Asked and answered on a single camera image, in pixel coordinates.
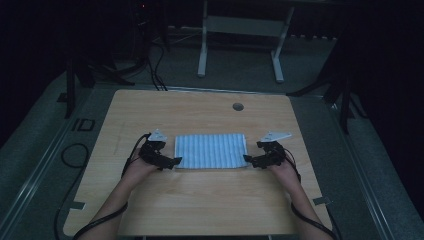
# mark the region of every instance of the wooden table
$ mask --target wooden table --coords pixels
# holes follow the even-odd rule
[[[235,111],[234,103],[244,110]],[[309,198],[321,197],[290,100],[281,95],[116,92],[64,226],[74,235],[87,224],[120,179],[136,140],[160,129],[168,141],[161,151],[174,157],[175,136],[244,133],[249,155],[262,155],[256,142],[268,131],[291,132],[279,142],[297,160]],[[324,225],[324,205],[314,206]],[[252,167],[225,170],[164,170],[153,173],[132,194],[120,228],[122,235],[272,235],[296,233],[284,189],[268,171]]]

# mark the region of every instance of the metal stand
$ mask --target metal stand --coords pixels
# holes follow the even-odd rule
[[[279,42],[275,50],[271,52],[271,60],[274,66],[275,80],[278,83],[284,81],[280,64],[280,54],[284,40],[287,36],[290,21],[293,16],[294,7],[289,8],[285,21],[257,20],[245,18],[231,18],[208,15],[208,1],[204,0],[203,5],[203,28],[202,28],[202,48],[200,50],[199,68],[197,75],[206,75],[207,62],[207,34],[208,32],[222,32],[234,34],[246,34],[257,36],[278,37]]]

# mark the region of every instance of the metal bar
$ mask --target metal bar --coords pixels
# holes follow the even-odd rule
[[[338,124],[338,114],[336,114],[336,111],[334,109],[331,109],[329,107],[329,111],[331,112],[331,119],[334,122],[334,124],[337,126]],[[376,225],[377,231],[381,237],[382,240],[394,240],[393,233],[390,229],[390,226],[386,220],[386,217],[384,216],[383,210],[380,207],[380,204],[378,203],[377,197],[375,196],[375,193],[372,189],[372,186],[368,180],[367,175],[365,174],[364,168],[362,166],[362,160],[356,153],[355,147],[352,143],[352,140],[349,138],[348,135],[344,134],[341,128],[337,128],[338,133],[344,142],[345,146],[347,147],[347,151],[352,159],[352,163],[354,166],[354,172],[358,178],[359,187],[361,188],[362,193],[364,194],[365,202],[368,205],[368,209],[370,211],[371,217],[374,220],[374,223]]]
[[[47,147],[46,151],[44,152],[39,163],[31,173],[31,175],[28,177],[28,179],[25,181],[25,183],[22,185],[21,190],[19,191],[14,203],[12,204],[12,207],[9,209],[3,221],[1,222],[1,240],[10,239],[10,236],[13,233],[15,226],[19,222],[19,219],[22,217],[32,197],[36,193],[38,186],[42,182],[51,163],[53,162],[53,159],[55,158],[60,147],[62,146],[66,133],[71,128],[71,125],[75,121],[78,113],[81,111],[81,108],[85,103],[86,99],[88,98],[89,93],[82,93],[81,95],[82,96],[80,96],[79,104],[75,109],[76,111],[74,112],[73,116],[71,116],[71,118],[69,118],[68,120],[65,120],[65,122],[62,124],[59,131],[57,132],[57,134]]]

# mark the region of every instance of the black cable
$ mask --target black cable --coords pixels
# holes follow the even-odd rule
[[[68,163],[68,162],[65,160],[65,153],[66,153],[66,151],[67,151],[68,149],[70,149],[71,147],[74,147],[74,146],[81,146],[81,147],[83,147],[83,148],[84,148],[84,150],[85,150],[85,158],[84,158],[84,164],[83,164],[83,165],[76,166],[76,165],[73,165],[73,164]],[[80,171],[79,171],[79,173],[78,173],[78,176],[75,178],[74,182],[72,183],[71,187],[70,187],[70,188],[68,189],[68,191],[66,192],[65,197],[64,197],[64,198],[63,198],[63,200],[62,200],[62,204],[61,204],[61,205],[60,205],[60,207],[57,209],[57,211],[56,211],[56,215],[55,215],[55,217],[54,217],[53,231],[54,231],[55,238],[56,238],[57,240],[59,240],[59,239],[60,239],[60,237],[59,237],[59,231],[58,231],[58,229],[57,229],[57,221],[58,221],[58,218],[59,218],[59,214],[60,214],[60,212],[62,211],[63,205],[65,204],[65,201],[68,199],[69,194],[71,193],[72,189],[74,189],[75,184],[76,184],[76,183],[77,183],[77,181],[80,179],[80,177],[81,177],[82,173],[84,172],[85,168],[87,167],[87,163],[88,163],[88,160],[89,160],[89,155],[90,155],[90,151],[88,150],[87,146],[85,146],[85,145],[84,145],[84,144],[82,144],[82,143],[74,143],[74,144],[71,144],[71,145],[69,145],[68,147],[66,147],[65,149],[63,149],[63,151],[62,151],[62,153],[61,153],[61,160],[62,160],[62,163],[63,163],[63,164],[65,164],[66,166],[68,166],[68,167],[70,167],[70,168],[79,168],[79,169],[80,169]]]
[[[312,219],[309,219],[309,218],[305,217],[302,213],[300,213],[300,212],[299,212],[299,210],[297,210],[297,209],[296,209],[296,207],[293,205],[293,203],[291,203],[291,209],[292,209],[293,213],[294,213],[297,217],[299,217],[302,221],[307,222],[307,223],[311,224],[312,226],[314,226],[314,227],[318,228],[319,230],[321,230],[321,231],[323,231],[323,232],[327,233],[327,234],[328,234],[328,235],[330,235],[330,237],[332,237],[334,240],[336,240],[336,239],[337,239],[336,235],[335,235],[335,234],[334,234],[334,233],[333,233],[330,229],[326,228],[324,225],[322,225],[322,224],[320,224],[320,223],[318,223],[318,222],[315,222],[315,221],[314,221],[314,220],[312,220]]]
[[[368,119],[368,116],[365,115],[361,109],[359,108],[358,104],[356,104],[355,100],[352,97],[350,98],[350,102],[352,103],[353,107],[355,108],[356,112],[359,114],[359,116],[361,116],[362,118]]]
[[[151,77],[152,83],[156,87],[156,90],[158,90],[158,91],[160,91],[160,90],[168,91],[168,89],[166,88],[165,83],[163,82],[162,78],[158,75],[159,64],[162,61],[165,50],[163,49],[162,46],[160,46],[157,43],[152,42],[152,45],[158,47],[161,50],[159,60],[157,61],[154,69],[153,69],[153,66],[152,66],[152,62],[150,61],[150,58],[147,59],[147,64],[149,65],[150,77]]]
[[[293,170],[296,172],[296,175],[297,175],[297,177],[298,177],[298,179],[299,179],[299,182],[300,182],[300,181],[301,181],[301,176],[300,176],[299,172],[297,171],[297,168],[296,168],[296,160],[295,160],[295,158],[294,158],[293,154],[292,154],[292,153],[291,153],[288,149],[286,149],[286,148],[284,148],[284,151],[290,154],[290,158],[289,158],[289,157],[287,157],[287,156],[283,156],[282,154],[280,154],[278,151],[276,151],[276,150],[275,150],[275,152],[276,152],[278,155],[280,155],[281,157],[283,157],[284,159],[286,159],[286,160],[289,162],[289,164],[293,167]],[[297,217],[299,217],[302,221],[304,221],[304,222],[306,222],[306,223],[309,223],[309,224],[311,224],[312,226],[314,226],[314,227],[316,227],[316,228],[320,229],[321,231],[323,231],[323,232],[327,233],[327,234],[328,234],[328,235],[330,235],[330,237],[331,237],[331,238],[333,238],[334,240],[338,239],[338,238],[337,238],[337,236],[336,236],[336,235],[335,235],[335,234],[334,234],[334,233],[333,233],[330,229],[328,229],[327,227],[325,227],[324,225],[322,225],[322,224],[320,224],[320,223],[318,223],[318,222],[315,222],[315,221],[314,221],[314,220],[312,220],[312,219],[309,219],[309,218],[305,217],[305,216],[304,216],[301,212],[299,212],[299,210],[297,210],[297,209],[296,209],[296,207],[293,205],[293,203],[291,203],[291,209],[292,209],[293,213],[294,213]]]
[[[98,226],[98,225],[100,225],[100,224],[102,224],[102,223],[104,223],[104,222],[107,222],[107,221],[109,221],[109,220],[111,220],[111,219],[113,219],[113,218],[115,218],[115,217],[117,217],[117,216],[119,216],[119,215],[121,215],[123,212],[125,212],[125,210],[127,210],[127,208],[128,208],[128,202],[127,203],[125,203],[125,205],[121,208],[121,209],[119,209],[118,211],[116,211],[116,212],[114,212],[114,213],[112,213],[112,214],[109,214],[109,215],[107,215],[107,216],[105,216],[105,217],[102,217],[102,218],[99,218],[99,219],[97,219],[96,221],[93,221],[93,222],[91,222],[91,223],[89,223],[89,224],[87,224],[87,225],[85,225],[83,228],[81,228],[76,234],[75,234],[75,236],[72,238],[73,240],[76,240],[76,239],[78,239],[79,237],[81,237],[81,235],[83,235],[84,233],[86,233],[88,230],[90,230],[90,229],[92,229],[92,228],[94,228],[94,227],[96,227],[96,226]]]
[[[333,223],[334,228],[336,229],[337,239],[342,240],[342,233],[340,232],[339,226],[337,226],[336,220],[334,220],[333,214],[331,214],[330,208],[327,207],[328,216],[330,216],[330,220]]]
[[[149,136],[148,134],[144,134],[143,136],[141,136],[141,137],[137,140],[137,142],[136,142],[136,144],[135,144],[135,146],[134,146],[133,150],[131,151],[130,156],[128,157],[128,159],[127,159],[127,161],[126,161],[126,163],[125,163],[125,166],[124,166],[124,169],[123,169],[123,171],[122,171],[122,175],[121,175],[121,177],[125,174],[125,171],[127,170],[128,166],[136,160],[136,159],[132,160],[132,156],[134,155],[134,153],[135,153],[135,151],[136,151],[136,149],[137,149],[138,144],[140,143],[140,141],[141,141],[143,138],[146,138],[146,137],[148,137],[148,136]],[[107,221],[109,221],[109,220],[111,220],[111,219],[113,219],[113,218],[115,218],[115,217],[117,217],[117,216],[121,215],[123,212],[125,212],[125,210],[127,210],[127,208],[128,208],[128,202],[127,202],[127,203],[125,203],[125,205],[124,205],[124,206],[122,206],[122,208],[120,208],[118,211],[115,211],[115,212],[113,212],[113,213],[111,213],[111,214],[109,214],[109,215],[107,215],[107,216],[105,216],[105,217],[99,218],[99,219],[97,219],[97,220],[95,220],[95,221],[93,221],[93,222],[91,222],[91,223],[89,223],[89,224],[85,225],[83,228],[81,228],[81,229],[80,229],[80,230],[79,230],[79,231],[75,234],[75,236],[74,236],[73,240],[78,239],[79,237],[81,237],[81,235],[83,235],[84,233],[86,233],[86,232],[87,232],[87,231],[89,231],[90,229],[92,229],[92,228],[94,228],[94,227],[96,227],[96,226],[98,226],[98,225],[100,225],[100,224],[102,224],[102,223],[104,223],[104,222],[107,222]]]

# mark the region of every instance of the human hand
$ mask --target human hand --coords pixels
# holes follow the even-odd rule
[[[131,158],[131,164],[127,167],[122,176],[121,183],[131,190],[143,182],[152,172],[158,169],[157,166],[151,165],[143,161],[138,156],[140,149],[137,148]]]
[[[292,160],[286,159],[281,163],[281,165],[272,165],[269,166],[268,169],[271,170],[281,185],[283,185],[286,191],[291,195],[294,192],[301,190],[302,185],[298,179],[297,172],[288,161]]]

